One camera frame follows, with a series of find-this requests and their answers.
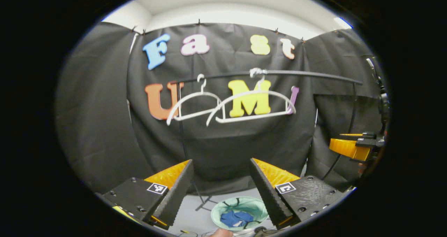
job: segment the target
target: black rod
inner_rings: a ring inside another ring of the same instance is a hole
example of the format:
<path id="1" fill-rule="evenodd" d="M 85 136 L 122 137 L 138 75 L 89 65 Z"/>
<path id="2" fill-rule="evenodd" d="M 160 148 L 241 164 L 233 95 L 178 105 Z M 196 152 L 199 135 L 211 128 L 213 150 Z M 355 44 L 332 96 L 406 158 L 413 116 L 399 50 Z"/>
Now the black rod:
<path id="1" fill-rule="evenodd" d="M 177 101 L 180 100 L 180 84 L 179 82 L 176 82 L 175 85 L 177 86 Z M 185 154 L 185 160 L 188 160 L 188 153 L 186 152 L 186 146 L 185 146 L 185 137 L 183 136 L 183 123 L 182 121 L 178 121 L 179 126 L 180 126 L 180 137 L 182 138 L 182 146 L 183 146 L 183 153 Z M 198 194 L 198 196 L 200 197 L 201 203 L 205 204 L 205 202 L 203 201 L 203 198 L 201 197 L 200 193 L 198 192 L 197 186 L 194 182 L 194 179 L 192 181 L 194 188 Z"/>
<path id="2" fill-rule="evenodd" d="M 351 122 L 349 123 L 349 129 L 348 129 L 348 134 L 351 134 L 352 131 L 352 127 L 354 124 L 354 119 L 356 117 L 356 103 L 357 103 L 357 93 L 356 93 L 356 85 L 352 84 L 353 86 L 353 90 L 354 90 L 354 102 L 352 105 L 352 115 L 351 115 Z M 335 166 L 337 165 L 338 161 L 340 160 L 341 154 L 338 154 L 337 158 L 335 159 L 334 163 L 332 164 L 331 168 L 329 168 L 328 172 L 326 173 L 326 175 L 324 175 L 324 177 L 321 179 L 324 181 L 325 178 L 327 178 L 327 176 L 329 175 L 329 173 L 335 168 Z"/>
<path id="3" fill-rule="evenodd" d="M 327 78 L 332 80 L 339 80 L 339 81 L 346 81 L 353 84 L 359 84 L 363 85 L 361 81 L 353 80 L 351 78 L 342 77 L 342 76 L 334 76 L 333 74 L 327 74 L 327 73 L 315 73 L 315 72 L 304 72 L 304 71 L 289 71 L 289 70 L 270 70 L 266 74 L 272 75 L 272 76 L 279 76 L 279 75 L 287 75 L 287 76 L 312 76 L 312 77 L 319 77 L 319 78 Z M 225 77 L 232 77 L 232 76 L 250 76 L 250 72 L 238 72 L 238 73 L 226 73 L 226 74 L 219 74 L 217 76 L 206 76 L 205 79 L 214 79 L 214 78 L 225 78 Z M 197 78 L 189 78 L 189 79 L 182 79 L 178 81 L 171 81 L 171 84 L 176 84 L 178 82 L 192 82 L 197 81 Z"/>

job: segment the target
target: human hand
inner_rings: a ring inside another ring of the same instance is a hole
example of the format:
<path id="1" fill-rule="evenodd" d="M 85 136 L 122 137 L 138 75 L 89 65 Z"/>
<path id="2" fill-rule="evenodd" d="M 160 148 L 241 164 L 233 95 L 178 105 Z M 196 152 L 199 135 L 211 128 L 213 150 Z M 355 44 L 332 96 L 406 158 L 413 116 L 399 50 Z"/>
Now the human hand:
<path id="1" fill-rule="evenodd" d="M 214 232 L 214 234 L 211 234 L 209 237 L 233 237 L 233 232 L 219 228 Z"/>

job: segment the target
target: letter u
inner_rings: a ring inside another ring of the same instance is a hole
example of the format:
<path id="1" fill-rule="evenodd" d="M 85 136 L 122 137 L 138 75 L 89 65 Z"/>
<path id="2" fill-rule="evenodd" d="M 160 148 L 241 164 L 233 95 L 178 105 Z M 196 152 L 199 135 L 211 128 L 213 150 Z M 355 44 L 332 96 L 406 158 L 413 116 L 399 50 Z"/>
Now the letter u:
<path id="1" fill-rule="evenodd" d="M 171 107 L 166 109 L 161 107 L 160 92 L 163 89 L 162 84 L 150 84 L 147 85 L 144 91 L 147 93 L 147 105 L 151 115 L 159 120 L 168 119 L 171 108 L 177 103 L 177 86 L 175 84 L 168 83 L 166 86 L 171 90 Z M 183 82 L 180 83 L 180 89 L 183 87 Z M 175 111 L 174 116 L 178 115 L 178 110 Z"/>

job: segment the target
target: green bowl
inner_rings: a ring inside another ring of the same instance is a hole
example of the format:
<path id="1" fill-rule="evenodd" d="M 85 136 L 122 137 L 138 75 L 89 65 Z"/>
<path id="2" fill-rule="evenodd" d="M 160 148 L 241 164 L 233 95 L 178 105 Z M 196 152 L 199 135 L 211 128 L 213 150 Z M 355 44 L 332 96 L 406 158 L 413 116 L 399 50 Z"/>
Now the green bowl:
<path id="1" fill-rule="evenodd" d="M 240 211 L 249 213 L 251 216 L 253 216 L 253 221 L 249 222 L 245 228 L 244 226 L 228 227 L 220 221 L 220 216 L 223 213 L 227 213 L 231 210 L 233 210 L 235 213 Z M 244 229 L 254 228 L 265 221 L 268 216 L 269 215 L 267 213 L 267 209 L 265 208 L 264 202 L 253 197 L 233 197 L 231 199 L 225 199 L 224 201 L 217 203 L 217 205 L 215 205 L 213 210 L 211 211 L 211 219 L 213 220 L 214 224 L 222 229 L 227 229 L 230 231 L 241 231 Z"/>

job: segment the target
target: white hanger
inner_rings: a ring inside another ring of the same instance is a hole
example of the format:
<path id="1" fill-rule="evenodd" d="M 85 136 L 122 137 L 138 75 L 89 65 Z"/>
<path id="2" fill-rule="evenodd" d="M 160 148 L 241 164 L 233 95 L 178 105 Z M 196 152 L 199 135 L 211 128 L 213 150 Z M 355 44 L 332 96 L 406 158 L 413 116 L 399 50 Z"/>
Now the white hanger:
<path id="1" fill-rule="evenodd" d="M 199 74 L 198 76 L 197 76 L 197 82 L 200 82 L 200 79 L 201 78 L 204 78 L 205 76 L 203 75 L 203 74 Z M 177 110 L 177 108 L 179 108 L 180 107 L 180 105 L 182 105 L 182 103 L 184 103 L 185 101 L 187 101 L 187 100 L 189 100 L 189 99 L 191 99 L 191 98 L 193 98 L 193 97 L 197 97 L 197 96 L 201 96 L 201 95 L 207 95 L 207 96 L 210 96 L 210 97 L 214 97 L 215 99 L 217 99 L 217 105 L 219 105 L 219 103 L 221 103 L 222 101 L 220 100 L 220 98 L 217 96 L 217 95 L 215 95 L 215 94 L 213 94 L 213 93 L 210 93 L 210 92 L 203 92 L 203 88 L 206 86 L 206 79 L 204 79 L 204 82 L 203 82 L 203 84 L 202 84 L 202 86 L 201 86 L 201 90 L 200 90 L 200 92 L 196 92 L 196 93 L 192 93 L 192 94 L 189 94 L 189 95 L 187 95 L 187 96 L 185 96 L 185 97 L 183 97 L 183 98 L 181 98 L 172 108 L 171 108 L 171 112 L 169 113 L 169 116 L 168 116 L 168 119 L 166 120 L 166 123 L 168 124 L 168 125 L 170 125 L 171 124 L 171 120 L 172 120 L 172 117 L 174 116 L 174 113 L 175 113 L 175 111 Z M 185 120 L 185 119 L 190 119 L 190 118 L 192 118 L 192 117 L 196 117 L 196 116 L 201 116 L 201 115 L 203 115 L 203 114 L 208 114 L 208 113 L 210 113 L 210 112 L 212 112 L 214 109 L 213 108 L 211 108 L 211 109 L 207 109 L 207 110 L 204 110 L 204 111 L 199 111 L 199 112 L 196 112 L 196 113 L 192 113 L 192 114 L 189 114 L 189 115 L 186 115 L 186 116 L 182 116 L 182 113 L 180 112 L 180 110 L 178 111 L 178 116 L 175 116 L 174 117 L 174 119 L 176 120 L 176 121 L 183 121 L 183 120 Z M 225 107 L 224 108 L 222 108 L 222 116 L 223 116 L 223 118 L 225 119 Z"/>
<path id="2" fill-rule="evenodd" d="M 285 95 L 280 94 L 278 92 L 274 91 L 261 91 L 261 83 L 265 79 L 265 74 L 267 73 L 267 70 L 261 70 L 260 68 L 253 68 L 250 70 L 250 77 L 253 78 L 255 74 L 262 74 L 262 79 L 259 80 L 256 83 L 257 88 L 252 91 L 243 92 L 237 95 L 233 95 L 231 97 L 228 97 L 227 99 L 223 100 L 221 103 L 219 103 L 211 112 L 211 114 L 208 116 L 208 120 L 206 121 L 206 126 L 210 124 L 211 118 L 216 114 L 216 112 L 222 108 L 222 110 L 225 108 L 225 104 L 232 101 L 233 99 L 236 99 L 238 97 L 244 96 L 244 95 L 252 95 L 252 94 L 269 94 L 269 95 L 275 95 L 277 97 L 280 97 L 286 101 L 286 110 L 281 112 L 275 112 L 275 113 L 269 113 L 269 114 L 262 114 L 262 115 L 254 115 L 254 116 L 241 116 L 241 117 L 233 117 L 233 118 L 225 118 L 225 116 L 222 116 L 222 118 L 216 117 L 216 121 L 219 123 L 229 123 L 229 122 L 235 122 L 235 121 L 247 121 L 247 120 L 254 120 L 254 119 L 263 119 L 266 117 L 272 117 L 272 116 L 283 116 L 288 115 L 289 112 L 292 110 L 293 113 L 296 113 L 295 105 L 290 101 L 289 98 L 287 98 Z"/>

